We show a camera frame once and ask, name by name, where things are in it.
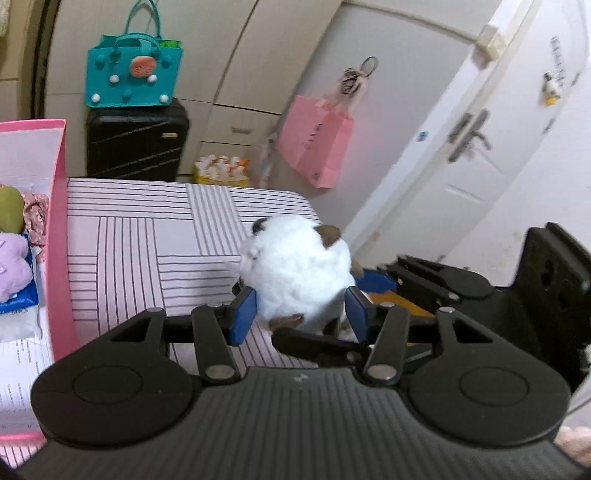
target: open pink box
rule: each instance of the open pink box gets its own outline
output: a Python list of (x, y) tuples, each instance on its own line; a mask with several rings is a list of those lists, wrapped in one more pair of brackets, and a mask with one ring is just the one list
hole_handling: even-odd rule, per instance
[(50, 197), (46, 261), (37, 268), (43, 337), (0, 343), (0, 443), (43, 441), (31, 409), (31, 385), (78, 347), (67, 269), (65, 131), (64, 120), (0, 123), (0, 183)]

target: black suitcase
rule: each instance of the black suitcase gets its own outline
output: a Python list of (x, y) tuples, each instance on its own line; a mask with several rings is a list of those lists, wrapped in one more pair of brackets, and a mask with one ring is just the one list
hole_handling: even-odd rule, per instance
[(174, 181), (189, 119), (169, 106), (91, 109), (86, 121), (87, 176)]

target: blue packaging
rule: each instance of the blue packaging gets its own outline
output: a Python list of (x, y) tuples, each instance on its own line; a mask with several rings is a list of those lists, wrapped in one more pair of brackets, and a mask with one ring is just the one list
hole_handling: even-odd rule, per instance
[[(23, 235), (29, 242), (28, 235)], [(31, 246), (29, 245), (29, 252), (25, 257), (25, 260), (29, 264), (31, 270), (33, 270), (33, 253), (31, 252)], [(37, 285), (35, 283), (35, 272), (33, 272), (33, 279), (25, 288), (23, 288), (17, 295), (4, 303), (0, 303), (0, 314), (14, 312), (19, 309), (26, 309), (39, 305), (39, 295), (37, 294)]]

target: pink paper bag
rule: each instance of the pink paper bag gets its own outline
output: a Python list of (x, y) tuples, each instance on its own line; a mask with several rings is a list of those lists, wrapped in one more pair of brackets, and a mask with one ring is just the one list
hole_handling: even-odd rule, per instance
[(316, 188), (334, 187), (339, 180), (354, 124), (343, 113), (327, 113), (295, 170)]
[(277, 141), (277, 150), (291, 168), (298, 166), (328, 113), (318, 99), (295, 97)]
[(355, 72), (352, 80), (348, 73), (320, 99), (298, 95), (277, 142), (288, 165), (317, 188), (336, 185), (355, 124), (353, 110), (367, 89), (368, 74)]

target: teal tote bag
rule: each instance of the teal tote bag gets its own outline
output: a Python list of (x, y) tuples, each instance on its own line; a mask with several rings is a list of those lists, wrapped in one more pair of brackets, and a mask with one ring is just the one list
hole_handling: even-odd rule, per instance
[(178, 40), (160, 36), (160, 16), (148, 0), (156, 36), (129, 33), (131, 19), (144, 4), (138, 0), (118, 37), (103, 35), (88, 51), (85, 101), (91, 108), (169, 105), (173, 101), (183, 49)]

